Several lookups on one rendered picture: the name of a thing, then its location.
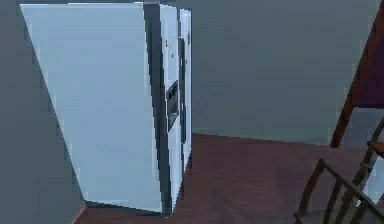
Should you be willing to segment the dark wooden chair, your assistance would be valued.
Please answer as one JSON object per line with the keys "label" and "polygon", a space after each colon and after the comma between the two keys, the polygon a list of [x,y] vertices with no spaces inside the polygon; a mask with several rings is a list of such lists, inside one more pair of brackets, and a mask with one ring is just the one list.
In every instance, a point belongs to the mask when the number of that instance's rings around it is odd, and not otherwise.
{"label": "dark wooden chair", "polygon": [[[373,156],[384,159],[384,142],[379,141],[383,130],[384,117],[367,142],[366,153],[352,181],[343,178],[325,160],[318,160],[305,185],[299,207],[294,213],[295,224],[384,224],[384,208],[378,208],[367,194],[359,189],[375,166]],[[309,212],[311,195],[324,171],[335,178],[327,207],[325,210]]]}

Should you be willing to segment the white fridge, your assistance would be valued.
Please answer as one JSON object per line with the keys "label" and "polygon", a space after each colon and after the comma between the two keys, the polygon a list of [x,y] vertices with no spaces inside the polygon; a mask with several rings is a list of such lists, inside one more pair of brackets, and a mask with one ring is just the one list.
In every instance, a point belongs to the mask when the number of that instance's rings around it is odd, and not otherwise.
{"label": "white fridge", "polygon": [[86,204],[172,215],[191,154],[191,10],[162,1],[20,9]]}

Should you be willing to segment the red-brown wooden table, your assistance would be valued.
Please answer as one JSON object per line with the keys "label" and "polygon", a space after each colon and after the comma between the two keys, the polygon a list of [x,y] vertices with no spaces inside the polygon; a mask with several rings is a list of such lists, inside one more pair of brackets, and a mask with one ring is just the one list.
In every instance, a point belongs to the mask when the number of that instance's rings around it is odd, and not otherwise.
{"label": "red-brown wooden table", "polygon": [[379,7],[329,146],[338,148],[355,108],[384,109],[384,0]]}

